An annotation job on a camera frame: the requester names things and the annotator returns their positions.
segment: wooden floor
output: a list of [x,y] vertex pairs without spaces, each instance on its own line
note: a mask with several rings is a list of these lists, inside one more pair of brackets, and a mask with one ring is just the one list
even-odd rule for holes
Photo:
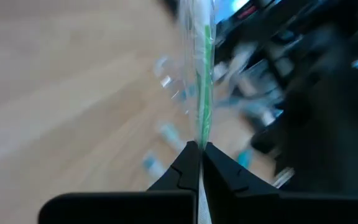
[[[158,121],[191,139],[152,72],[178,43],[155,0],[0,0],[0,223],[36,223],[64,192],[149,186],[144,155],[176,157]],[[251,131],[220,113],[211,139],[234,155]]]

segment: black machine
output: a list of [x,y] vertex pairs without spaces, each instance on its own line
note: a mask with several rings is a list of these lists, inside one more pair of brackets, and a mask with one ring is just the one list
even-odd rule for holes
[[[234,16],[216,61],[227,60],[238,41],[258,42],[285,96],[275,105],[283,113],[252,145],[280,151],[276,172],[291,167],[295,175],[277,189],[212,143],[201,151],[188,142],[147,191],[61,195],[41,209],[40,224],[197,223],[200,178],[214,224],[358,223],[358,1],[249,1]],[[289,46],[288,75],[267,42]]]

